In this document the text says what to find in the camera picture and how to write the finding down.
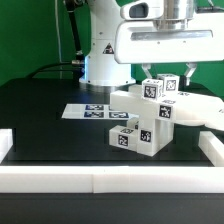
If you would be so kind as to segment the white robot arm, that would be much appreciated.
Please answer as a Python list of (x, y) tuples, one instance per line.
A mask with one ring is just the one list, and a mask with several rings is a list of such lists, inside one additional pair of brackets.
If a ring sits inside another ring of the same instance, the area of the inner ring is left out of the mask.
[(195, 0), (84, 0), (90, 8), (91, 50), (81, 81), (91, 87), (132, 84), (131, 66), (184, 63), (184, 81), (199, 62), (224, 61), (224, 8)]

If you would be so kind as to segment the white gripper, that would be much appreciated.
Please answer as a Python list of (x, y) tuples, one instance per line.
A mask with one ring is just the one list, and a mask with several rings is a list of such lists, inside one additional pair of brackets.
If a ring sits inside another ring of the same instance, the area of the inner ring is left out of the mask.
[(114, 57), (121, 64), (143, 64), (147, 78), (152, 77), (150, 64), (189, 62), (184, 73), (189, 86), (194, 62), (224, 60), (224, 13), (196, 14), (185, 30), (159, 31), (151, 21), (122, 22)]

